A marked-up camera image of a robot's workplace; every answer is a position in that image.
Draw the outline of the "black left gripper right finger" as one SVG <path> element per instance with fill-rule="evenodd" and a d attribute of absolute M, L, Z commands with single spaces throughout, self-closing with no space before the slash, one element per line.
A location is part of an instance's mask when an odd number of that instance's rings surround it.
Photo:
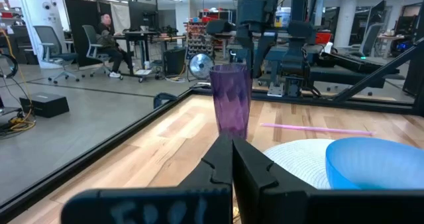
<path fill-rule="evenodd" d="M 233 183 L 243 223 L 422 223 L 421 190 L 318 190 L 242 139 Z"/>

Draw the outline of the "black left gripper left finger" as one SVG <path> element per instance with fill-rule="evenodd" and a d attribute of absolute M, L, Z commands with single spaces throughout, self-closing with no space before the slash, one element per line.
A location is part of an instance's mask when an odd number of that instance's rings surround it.
<path fill-rule="evenodd" d="M 230 223 L 233 141 L 221 135 L 177 185 L 92 189 L 70 198 L 60 221 L 84 223 Z"/>

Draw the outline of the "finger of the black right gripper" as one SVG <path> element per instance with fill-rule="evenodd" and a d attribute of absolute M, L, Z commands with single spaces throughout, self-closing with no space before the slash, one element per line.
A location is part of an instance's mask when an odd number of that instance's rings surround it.
<path fill-rule="evenodd" d="M 253 63 L 253 50 L 254 43 L 252 41 L 252 34 L 250 31 L 237 31 L 236 39 L 238 43 L 246 50 L 246 65 L 248 67 L 252 66 Z"/>
<path fill-rule="evenodd" d="M 260 67 L 266 55 L 273 47 L 277 40 L 276 32 L 264 32 L 261 34 L 258 40 L 258 46 L 256 48 L 256 54 L 254 55 L 253 61 L 253 78 L 259 78 L 261 76 Z"/>

